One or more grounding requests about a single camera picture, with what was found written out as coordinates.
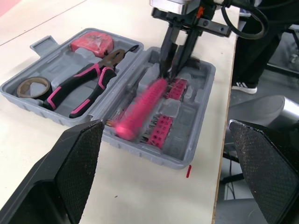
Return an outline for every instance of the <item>gray tool case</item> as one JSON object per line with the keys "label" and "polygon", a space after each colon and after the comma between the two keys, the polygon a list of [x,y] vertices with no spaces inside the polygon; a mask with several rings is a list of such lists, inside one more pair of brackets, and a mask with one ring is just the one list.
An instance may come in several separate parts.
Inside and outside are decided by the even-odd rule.
{"label": "gray tool case", "polygon": [[[114,50],[127,51],[134,45],[139,49],[128,52],[116,66],[116,77],[110,80],[106,90],[93,105],[80,117],[69,118],[70,112],[80,105],[93,91],[97,79],[88,81],[75,89],[55,110],[42,107],[43,101],[16,97],[18,85],[30,77],[44,77],[51,82],[53,91],[68,77],[74,75],[89,63],[101,59],[83,48],[71,51],[70,43],[83,34],[92,31],[107,33],[114,40]],[[96,119],[117,119],[126,116],[126,109],[134,105],[139,96],[159,74],[159,48],[143,50],[143,44],[128,38],[94,28],[87,28],[65,43],[59,45],[47,36],[30,46],[41,58],[21,71],[0,87],[1,94],[20,108],[49,118],[61,125],[75,126]],[[130,153],[147,158],[152,162],[173,169],[182,169],[193,160],[199,133],[215,75],[215,67],[204,61],[188,63],[178,78],[187,81],[187,87],[180,100],[163,98],[156,105],[152,115],[143,123],[140,135],[134,141],[127,141],[115,135],[114,128],[106,126],[102,139],[112,146],[123,148]],[[146,143],[145,136],[153,130],[153,118],[159,116],[173,118],[171,129],[161,149]]]}

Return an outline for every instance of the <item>pink screwdriver handle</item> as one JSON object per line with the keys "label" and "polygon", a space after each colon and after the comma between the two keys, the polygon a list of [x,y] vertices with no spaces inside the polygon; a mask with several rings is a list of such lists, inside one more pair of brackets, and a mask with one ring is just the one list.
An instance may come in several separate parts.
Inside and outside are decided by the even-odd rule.
{"label": "pink screwdriver handle", "polygon": [[165,94],[168,82],[158,79],[137,99],[132,112],[116,126],[116,134],[125,140],[138,136],[143,122],[151,114],[158,101]]}

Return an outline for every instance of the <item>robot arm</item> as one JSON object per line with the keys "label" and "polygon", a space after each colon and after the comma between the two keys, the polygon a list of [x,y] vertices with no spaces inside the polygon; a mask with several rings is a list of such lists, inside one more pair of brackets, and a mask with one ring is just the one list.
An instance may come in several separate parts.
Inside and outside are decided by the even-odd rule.
{"label": "robot arm", "polygon": [[[233,31],[242,38],[253,40],[262,38],[268,32],[265,15],[244,0],[150,0],[150,4],[154,7],[154,18],[169,22],[160,54],[160,77],[169,81],[191,57],[197,38],[203,31],[225,37]],[[217,5],[222,6],[221,11],[228,26],[212,21]],[[225,7],[231,5],[249,10],[261,22],[262,31],[246,34],[235,28],[225,11]],[[180,30],[187,33],[187,39],[184,45],[178,46],[175,42]]]}

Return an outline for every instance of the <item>black pants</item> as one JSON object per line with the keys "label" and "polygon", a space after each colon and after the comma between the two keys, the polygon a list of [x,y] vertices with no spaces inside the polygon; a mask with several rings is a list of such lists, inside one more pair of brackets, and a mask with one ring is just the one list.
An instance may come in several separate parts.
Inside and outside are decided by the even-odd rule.
{"label": "black pants", "polygon": [[[287,0],[263,0],[260,6],[273,6]],[[298,18],[299,0],[284,7],[262,10],[270,21],[285,21]],[[257,85],[268,61],[276,51],[283,32],[292,24],[271,24],[268,34],[260,40],[238,38],[235,52],[233,82]],[[246,22],[243,32],[258,33],[261,25],[252,16]]]}

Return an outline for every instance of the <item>brown tape roll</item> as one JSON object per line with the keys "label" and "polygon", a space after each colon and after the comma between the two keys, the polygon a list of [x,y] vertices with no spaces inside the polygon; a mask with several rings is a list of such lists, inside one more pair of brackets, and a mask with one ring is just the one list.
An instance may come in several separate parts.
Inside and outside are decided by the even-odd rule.
{"label": "brown tape roll", "polygon": [[[31,96],[26,94],[26,92],[30,89],[32,83],[40,83],[45,86],[45,90],[38,95]],[[21,84],[17,88],[17,97],[20,98],[32,98],[32,99],[40,99],[46,100],[50,94],[53,92],[51,83],[48,79],[43,77],[32,77],[28,78],[25,81],[21,82]]]}

